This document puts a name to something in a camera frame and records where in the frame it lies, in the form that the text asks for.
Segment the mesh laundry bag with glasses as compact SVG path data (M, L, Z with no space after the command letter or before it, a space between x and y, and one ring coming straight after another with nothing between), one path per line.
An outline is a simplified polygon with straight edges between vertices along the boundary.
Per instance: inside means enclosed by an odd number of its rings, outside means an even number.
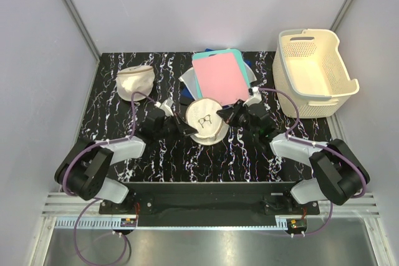
M202 98L191 103L186 109L186 122L197 130L191 139L200 145L211 146L227 135L229 126L216 113L222 106L211 98Z

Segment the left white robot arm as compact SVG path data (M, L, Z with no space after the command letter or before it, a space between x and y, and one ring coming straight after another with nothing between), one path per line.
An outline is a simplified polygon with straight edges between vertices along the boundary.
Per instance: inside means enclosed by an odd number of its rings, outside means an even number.
M132 136L110 141L79 138L55 171L55 182L67 194L85 201L110 201L118 212L129 213L135 199L128 194L126 185L107 176L110 167L128 159L141 158L146 147L158 140L173 135L191 136L197 132L176 113L168 116L157 108L135 127Z

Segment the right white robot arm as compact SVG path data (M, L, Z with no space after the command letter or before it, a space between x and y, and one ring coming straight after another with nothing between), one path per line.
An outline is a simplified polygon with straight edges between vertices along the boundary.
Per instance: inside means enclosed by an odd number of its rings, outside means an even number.
M345 141L336 138L321 142L286 136L274 127L260 103L247 106L239 100L229 108L218 110L217 115L230 127L248 131L257 144L274 156L312 168L314 177L299 181L283 198L288 213L297 214L312 201L328 200L341 206L365 194L370 175Z

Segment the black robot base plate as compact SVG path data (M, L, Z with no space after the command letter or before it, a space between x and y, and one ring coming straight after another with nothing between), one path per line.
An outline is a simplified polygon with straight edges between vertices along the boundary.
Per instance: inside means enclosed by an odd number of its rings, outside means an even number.
M296 203L294 183L128 183L121 204L100 205L103 215L132 215L154 220L221 219L260 223L266 217L318 216L317 201Z

